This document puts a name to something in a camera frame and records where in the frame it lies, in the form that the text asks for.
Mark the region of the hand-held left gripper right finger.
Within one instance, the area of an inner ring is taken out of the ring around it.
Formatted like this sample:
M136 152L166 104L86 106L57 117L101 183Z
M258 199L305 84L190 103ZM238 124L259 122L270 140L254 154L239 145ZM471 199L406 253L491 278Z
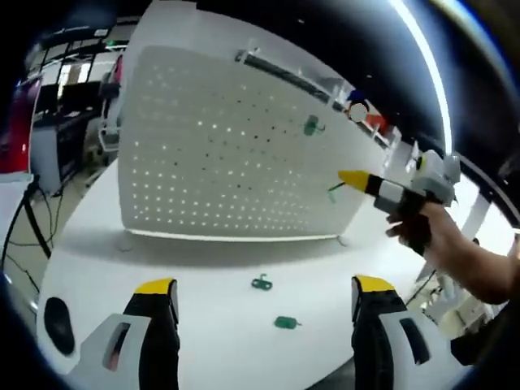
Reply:
M356 389L450 389L449 341L384 279L352 278Z

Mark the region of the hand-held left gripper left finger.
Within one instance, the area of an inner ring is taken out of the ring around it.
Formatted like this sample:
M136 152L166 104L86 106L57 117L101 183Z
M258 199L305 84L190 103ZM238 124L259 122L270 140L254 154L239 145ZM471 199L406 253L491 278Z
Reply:
M79 389L177 389L180 338L177 280L140 285L123 313L108 316L83 341Z

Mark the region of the person's right hand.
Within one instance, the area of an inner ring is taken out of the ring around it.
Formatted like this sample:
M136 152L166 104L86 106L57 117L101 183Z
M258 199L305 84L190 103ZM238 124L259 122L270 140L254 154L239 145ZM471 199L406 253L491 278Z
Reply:
M390 214L390 238L421 255L435 267L442 267L459 246L462 234L442 205L427 202L411 216Z

